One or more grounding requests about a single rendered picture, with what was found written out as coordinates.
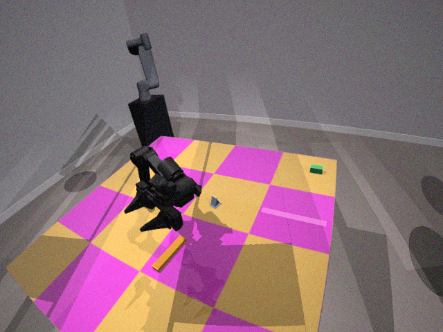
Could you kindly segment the small green block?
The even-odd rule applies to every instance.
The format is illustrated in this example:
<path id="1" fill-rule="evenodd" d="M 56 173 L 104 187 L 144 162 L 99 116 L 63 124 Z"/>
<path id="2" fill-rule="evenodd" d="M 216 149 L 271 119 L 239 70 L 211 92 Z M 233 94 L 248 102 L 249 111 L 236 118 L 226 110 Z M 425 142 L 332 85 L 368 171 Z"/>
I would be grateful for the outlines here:
<path id="1" fill-rule="evenodd" d="M 312 165 L 311 164 L 310 173 L 312 173 L 312 174 L 322 174 L 322 171 L 323 171 L 323 166 Z"/>

